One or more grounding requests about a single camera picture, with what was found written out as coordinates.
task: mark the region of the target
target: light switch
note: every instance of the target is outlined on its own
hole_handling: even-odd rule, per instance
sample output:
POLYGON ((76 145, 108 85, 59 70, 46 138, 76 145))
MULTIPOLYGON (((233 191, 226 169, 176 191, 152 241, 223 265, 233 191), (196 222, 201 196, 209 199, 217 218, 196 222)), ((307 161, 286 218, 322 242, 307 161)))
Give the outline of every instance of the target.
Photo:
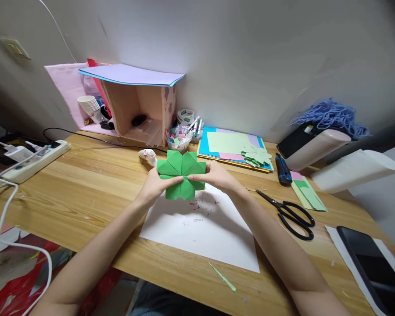
POLYGON ((0 36, 0 40, 4 44, 4 47, 6 47, 7 50, 15 57, 31 60, 28 53, 23 49, 22 45, 17 40, 4 36, 0 36))

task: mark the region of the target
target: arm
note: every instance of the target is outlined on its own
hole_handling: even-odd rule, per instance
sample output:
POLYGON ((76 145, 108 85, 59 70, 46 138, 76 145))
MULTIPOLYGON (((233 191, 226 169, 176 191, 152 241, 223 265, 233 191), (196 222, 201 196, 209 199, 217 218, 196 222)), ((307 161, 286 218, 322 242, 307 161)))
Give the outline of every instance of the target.
POLYGON ((161 180, 152 169, 136 199, 96 235, 57 275, 31 315, 75 316, 120 247, 166 188, 183 177, 161 180))
POLYGON ((233 201, 264 254, 290 292, 302 315, 349 315, 304 250, 256 199, 220 164, 207 162, 208 172, 191 175, 205 181, 233 201))

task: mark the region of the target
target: white wall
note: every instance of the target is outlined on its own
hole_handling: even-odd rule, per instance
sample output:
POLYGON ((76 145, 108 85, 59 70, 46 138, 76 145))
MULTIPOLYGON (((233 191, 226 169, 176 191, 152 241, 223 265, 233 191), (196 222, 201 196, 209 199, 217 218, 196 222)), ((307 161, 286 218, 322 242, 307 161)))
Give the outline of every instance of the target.
MULTIPOLYGON (((179 106, 209 126, 279 141, 285 124, 330 96, 355 107, 373 132, 395 115, 395 16, 385 1, 45 2, 78 61, 186 72, 179 106)), ((43 69, 72 60, 41 3, 1 0, 0 35, 32 58, 16 62, 0 48, 0 91, 18 104, 19 129, 75 129, 43 69)))
MULTIPOLYGON (((395 160, 395 148, 385 152, 395 160)), ((395 243, 395 174, 350 189, 395 243)))

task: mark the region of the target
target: black cable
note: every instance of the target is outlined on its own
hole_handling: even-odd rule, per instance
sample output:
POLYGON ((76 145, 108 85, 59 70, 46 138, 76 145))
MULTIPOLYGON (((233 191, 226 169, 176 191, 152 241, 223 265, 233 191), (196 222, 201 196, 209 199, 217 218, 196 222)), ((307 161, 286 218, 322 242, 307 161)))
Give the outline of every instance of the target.
MULTIPOLYGON (((140 149, 148 149, 148 148, 149 148, 149 147, 139 147, 139 146, 135 146, 135 145, 119 145, 119 144, 115 144, 115 143, 112 143, 112 142, 109 142, 109 141, 106 141, 106 140, 102 140, 102 139, 99 139, 99 138, 96 138, 96 137, 92 137, 92 136, 88 136, 88 135, 83 135, 83 134, 71 132, 71 131, 68 131, 67 129, 61 129, 61 128, 59 128, 59 127, 49 127, 49 128, 47 128, 47 129, 45 129, 45 130, 43 131, 44 137, 47 138, 49 142, 52 142, 52 141, 53 141, 53 140, 50 139, 47 135, 45 135, 45 132, 48 131, 49 129, 59 129, 59 130, 62 130, 62 131, 65 131, 65 132, 68 132, 68 133, 71 133, 71 134, 75 134, 75 135, 80 135, 80 136, 83 136, 83 137, 92 138, 92 139, 99 140, 99 141, 102 141, 102 142, 104 142, 104 143, 108 143, 108 144, 110 144, 110 145, 119 146, 119 147, 136 147, 136 148, 140 148, 140 149)), ((153 150, 162 151, 162 152, 165 152, 165 153, 166 153, 166 151, 164 151, 164 150, 162 150, 162 149, 159 149, 159 148, 152 148, 152 149, 153 149, 153 150)))

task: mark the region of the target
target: tape roll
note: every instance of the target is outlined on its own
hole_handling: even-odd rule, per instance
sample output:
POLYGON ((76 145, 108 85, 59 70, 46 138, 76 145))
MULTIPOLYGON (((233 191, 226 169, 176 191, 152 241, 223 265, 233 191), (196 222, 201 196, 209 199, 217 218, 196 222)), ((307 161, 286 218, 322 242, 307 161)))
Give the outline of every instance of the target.
POLYGON ((194 111, 190 109, 181 109, 177 112, 177 124, 188 126, 194 121, 194 111))

